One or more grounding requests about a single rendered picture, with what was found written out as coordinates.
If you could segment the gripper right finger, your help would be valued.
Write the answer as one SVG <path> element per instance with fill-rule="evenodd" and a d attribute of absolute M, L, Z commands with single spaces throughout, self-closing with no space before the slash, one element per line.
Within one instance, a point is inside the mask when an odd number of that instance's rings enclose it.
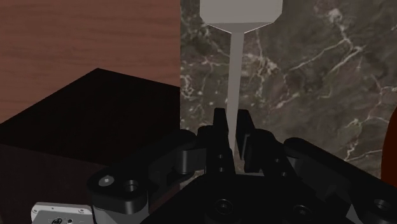
<path fill-rule="evenodd" d="M 397 224 L 397 188 L 309 143 L 279 142 L 237 115 L 237 145 L 244 170 L 279 180 L 288 204 L 282 224 Z"/>

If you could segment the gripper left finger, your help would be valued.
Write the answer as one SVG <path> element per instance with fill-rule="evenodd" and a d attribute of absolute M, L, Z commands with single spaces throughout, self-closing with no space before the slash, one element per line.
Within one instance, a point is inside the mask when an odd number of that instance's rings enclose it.
<path fill-rule="evenodd" d="M 225 110 L 216 108 L 213 123 L 197 133 L 176 130 L 92 175 L 87 181 L 92 206 L 121 214 L 155 207 L 196 171 L 231 156 Z"/>

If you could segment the grey spatula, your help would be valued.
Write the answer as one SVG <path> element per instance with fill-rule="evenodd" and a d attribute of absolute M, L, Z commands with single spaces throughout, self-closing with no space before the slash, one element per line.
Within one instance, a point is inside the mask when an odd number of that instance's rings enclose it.
<path fill-rule="evenodd" d="M 226 102 L 231 150 L 235 149 L 244 35 L 275 22 L 282 6 L 283 0 L 200 0 L 201 19 L 231 34 Z"/>

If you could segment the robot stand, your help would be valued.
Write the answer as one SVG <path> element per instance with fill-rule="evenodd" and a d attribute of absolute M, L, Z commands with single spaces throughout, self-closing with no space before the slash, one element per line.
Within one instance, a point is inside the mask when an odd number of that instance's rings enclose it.
<path fill-rule="evenodd" d="M 87 179 L 179 128 L 180 89 L 94 69 L 0 123 L 0 219 L 37 202 L 89 204 Z"/>

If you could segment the dark red round object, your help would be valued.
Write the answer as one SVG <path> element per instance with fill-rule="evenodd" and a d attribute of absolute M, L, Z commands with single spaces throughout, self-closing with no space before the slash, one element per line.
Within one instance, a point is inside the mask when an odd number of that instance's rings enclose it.
<path fill-rule="evenodd" d="M 397 188 L 397 107 L 390 117 L 384 139 L 380 178 Z"/>

